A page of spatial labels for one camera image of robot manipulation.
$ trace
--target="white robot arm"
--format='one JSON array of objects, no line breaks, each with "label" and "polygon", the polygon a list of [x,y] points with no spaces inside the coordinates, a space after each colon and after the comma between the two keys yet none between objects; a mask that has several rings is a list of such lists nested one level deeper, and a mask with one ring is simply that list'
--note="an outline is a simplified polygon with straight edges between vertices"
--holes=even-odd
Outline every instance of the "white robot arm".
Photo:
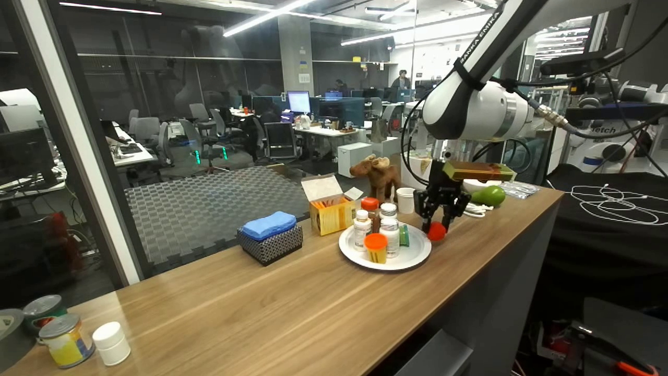
[{"label": "white robot arm", "polygon": [[565,19],[600,15],[632,0],[502,0],[471,47],[422,106],[437,141],[509,141],[531,122],[518,94],[486,79],[533,34]]}]

